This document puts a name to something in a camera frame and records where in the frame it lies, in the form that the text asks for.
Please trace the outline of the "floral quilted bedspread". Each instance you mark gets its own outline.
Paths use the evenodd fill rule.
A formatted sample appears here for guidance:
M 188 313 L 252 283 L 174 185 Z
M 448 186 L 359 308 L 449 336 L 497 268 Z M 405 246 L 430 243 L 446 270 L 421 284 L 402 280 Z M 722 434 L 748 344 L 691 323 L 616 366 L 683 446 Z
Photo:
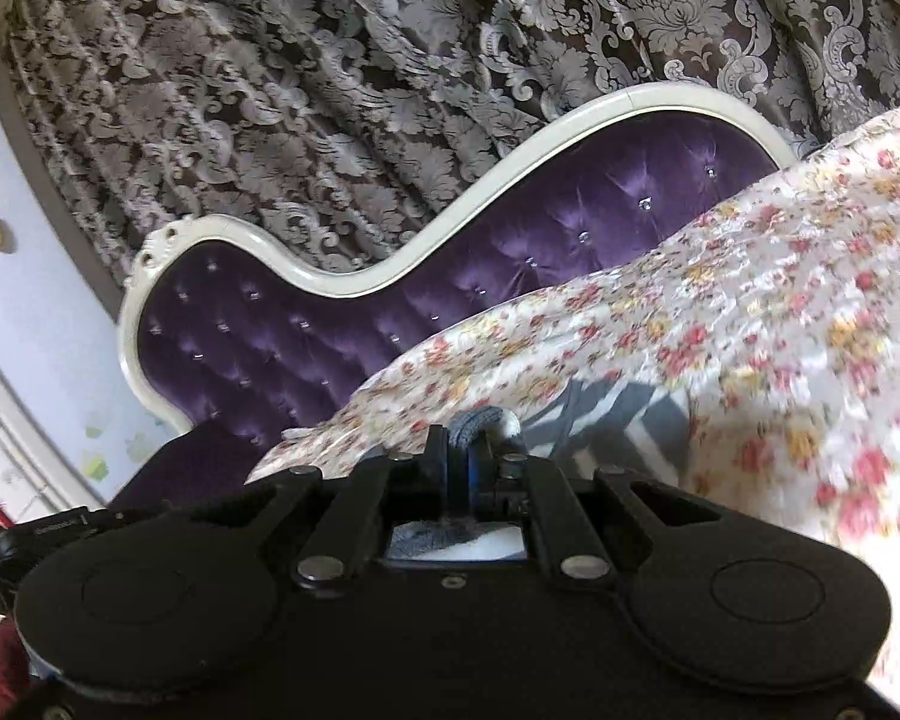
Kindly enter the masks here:
M 255 466 L 351 472 L 480 406 L 518 424 L 637 397 L 652 473 L 863 559 L 893 624 L 871 684 L 900 706 L 900 108 L 775 172 L 628 265 L 457 323 L 290 429 Z

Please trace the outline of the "purple tufted chaise sofa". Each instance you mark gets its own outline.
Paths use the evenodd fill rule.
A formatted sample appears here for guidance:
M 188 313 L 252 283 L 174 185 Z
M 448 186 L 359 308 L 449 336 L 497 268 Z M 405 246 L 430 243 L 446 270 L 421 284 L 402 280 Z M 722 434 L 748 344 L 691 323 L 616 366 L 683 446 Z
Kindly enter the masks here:
M 688 82 L 584 104 L 505 156 L 396 254 L 329 273 L 229 215 L 151 232 L 126 280 L 119 362 L 173 429 L 118 507 L 240 488 L 406 349 L 535 289 L 628 263 L 797 151 L 747 104 Z

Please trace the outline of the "grey white striped cardigan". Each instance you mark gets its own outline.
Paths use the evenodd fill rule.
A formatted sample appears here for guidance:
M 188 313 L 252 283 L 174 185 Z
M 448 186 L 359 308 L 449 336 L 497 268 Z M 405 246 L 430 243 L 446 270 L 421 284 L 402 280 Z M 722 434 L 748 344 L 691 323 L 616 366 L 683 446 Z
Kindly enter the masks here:
M 457 416 L 450 444 L 463 449 L 486 436 L 496 449 L 554 461 L 567 478 L 590 479 L 603 468 L 624 468 L 674 486 L 688 468 L 689 426 L 689 395 L 683 388 L 632 379 L 572 379 L 525 418 L 500 406 Z M 509 561 L 525 556 L 525 546 L 509 523 L 442 518 L 395 528 L 386 555 L 397 561 Z

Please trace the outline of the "white door with stickers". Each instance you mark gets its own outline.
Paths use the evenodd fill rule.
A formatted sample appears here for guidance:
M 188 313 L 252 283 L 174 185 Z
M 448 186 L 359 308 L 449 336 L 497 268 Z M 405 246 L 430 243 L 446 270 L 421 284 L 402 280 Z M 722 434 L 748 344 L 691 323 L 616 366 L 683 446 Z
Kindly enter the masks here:
M 173 436 L 119 369 L 116 327 L 38 203 L 0 119 L 0 449 L 14 517 L 110 502 Z

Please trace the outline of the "grey damask curtain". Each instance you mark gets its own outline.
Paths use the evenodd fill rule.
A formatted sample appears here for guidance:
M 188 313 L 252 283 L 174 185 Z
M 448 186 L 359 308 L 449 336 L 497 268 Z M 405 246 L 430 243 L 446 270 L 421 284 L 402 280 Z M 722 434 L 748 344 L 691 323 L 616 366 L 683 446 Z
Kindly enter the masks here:
M 696 82 L 810 149 L 900 106 L 900 0 L 9 0 L 0 50 L 107 277 L 185 215 L 397 252 L 561 115 Z

